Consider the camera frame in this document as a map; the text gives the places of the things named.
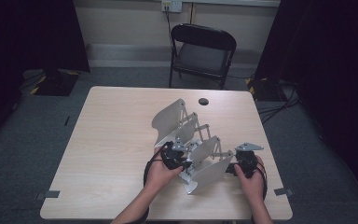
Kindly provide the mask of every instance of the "gray carpet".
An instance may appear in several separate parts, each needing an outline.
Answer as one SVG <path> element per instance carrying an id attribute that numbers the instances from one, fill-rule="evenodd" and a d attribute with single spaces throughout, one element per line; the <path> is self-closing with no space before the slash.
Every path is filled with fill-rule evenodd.
<path id="1" fill-rule="evenodd" d="M 244 79 L 238 77 L 250 77 L 254 71 L 231 69 L 226 88 L 247 91 Z M 91 87 L 166 88 L 168 74 L 166 67 L 92 68 L 91 74 L 80 76 L 69 97 L 31 95 L 34 84 L 26 86 L 34 79 L 27 80 L 21 103 L 0 128 L 0 223 L 106 223 L 44 220 L 39 216 L 43 201 L 35 197 L 48 190 Z M 218 88 L 214 81 L 187 75 L 182 79 L 175 75 L 173 86 Z M 270 108 L 282 103 L 256 105 Z M 284 109 L 265 123 L 282 182 L 295 193 L 289 198 L 294 216 L 284 223 L 358 223 L 358 184 L 320 141 L 315 127 L 302 105 Z"/>

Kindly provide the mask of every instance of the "white wall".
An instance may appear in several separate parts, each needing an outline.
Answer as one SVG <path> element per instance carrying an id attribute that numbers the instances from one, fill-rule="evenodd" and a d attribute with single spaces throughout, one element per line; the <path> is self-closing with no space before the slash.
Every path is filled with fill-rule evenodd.
<path id="1" fill-rule="evenodd" d="M 158 1 L 75 0 L 76 12 L 87 44 L 169 46 L 168 24 Z M 171 26 L 190 22 L 191 4 L 182 13 L 171 13 Z M 223 29 L 237 40 L 238 50 L 258 63 L 276 7 L 194 4 L 193 23 Z"/>

